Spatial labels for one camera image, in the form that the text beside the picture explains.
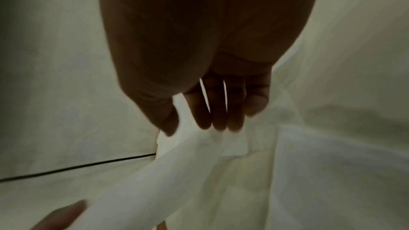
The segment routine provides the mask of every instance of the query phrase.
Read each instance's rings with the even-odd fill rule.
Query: human hand
[[[302,31],[314,2],[100,0],[120,86],[167,135],[179,123],[172,96],[181,92],[203,129],[237,131],[245,115],[263,110],[271,67]]]
[[[67,229],[86,209],[85,201],[78,201],[70,206],[62,207],[48,214],[36,224],[32,230]]]

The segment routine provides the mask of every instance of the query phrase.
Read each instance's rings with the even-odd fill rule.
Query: thin black wire
[[[144,158],[144,157],[149,157],[149,156],[154,156],[154,155],[156,155],[156,153],[146,154],[146,155],[137,155],[137,156],[131,156],[131,157],[125,157],[125,158],[118,158],[118,159],[112,159],[112,160],[96,162],[96,163],[90,163],[90,164],[77,165],[77,166],[72,166],[72,167],[47,171],[47,172],[40,172],[40,173],[34,173],[34,174],[27,174],[27,175],[21,175],[21,176],[8,177],[8,178],[0,179],[0,183],[9,182],[9,181],[18,181],[18,180],[30,179],[30,178],[36,178],[36,177],[40,177],[40,176],[50,175],[50,174],[54,174],[54,173],[61,173],[61,172],[65,172],[65,171],[70,171],[70,170],[75,170],[75,169],[80,169],[80,168],[85,168],[85,167],[90,167],[90,166],[95,166],[95,165],[100,165],[100,164],[109,164],[109,163],[115,163],[115,162],[126,161],[126,160],[133,160],[133,159]]]

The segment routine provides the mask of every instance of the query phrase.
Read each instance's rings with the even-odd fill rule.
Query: brown edge
[[[158,151],[158,137],[159,137],[159,133],[160,133],[160,131],[158,132],[158,135],[156,136],[155,154],[156,154],[156,152]],[[163,221],[162,223],[160,223],[160,224],[156,227],[156,230],[167,230],[166,222]]]

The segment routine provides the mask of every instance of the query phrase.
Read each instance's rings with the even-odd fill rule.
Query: black cable
[[[126,161],[126,160],[133,160],[133,159],[144,158],[144,157],[149,157],[149,156],[154,156],[154,155],[156,155],[156,153],[147,154],[147,155],[137,155],[137,156],[131,156],[131,157],[125,157],[125,158],[118,158],[118,159],[112,159],[112,160],[96,162],[96,163],[90,163],[90,164],[77,165],[77,166],[52,170],[52,171],[48,171],[48,172],[40,172],[40,173],[34,173],[34,174],[27,174],[27,175],[21,175],[21,176],[8,177],[8,178],[0,179],[0,183],[9,182],[9,181],[18,181],[18,180],[29,179],[29,178],[36,178],[36,177],[40,177],[40,176],[50,175],[50,174],[54,174],[54,173],[61,173],[61,172],[65,172],[65,171],[70,171],[70,170],[75,170],[75,169],[80,169],[80,168],[85,168],[85,167],[90,167],[90,166],[95,166],[95,165],[100,165],[100,164],[109,164],[109,163]]]

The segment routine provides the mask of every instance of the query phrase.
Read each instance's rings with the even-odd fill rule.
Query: hand
[[[86,202],[79,201],[70,206],[54,210],[36,224],[32,230],[67,229],[86,209]]]
[[[302,31],[314,2],[100,0],[121,88],[168,135],[179,123],[172,96],[181,92],[203,129],[237,131],[245,115],[262,111],[271,67]]]

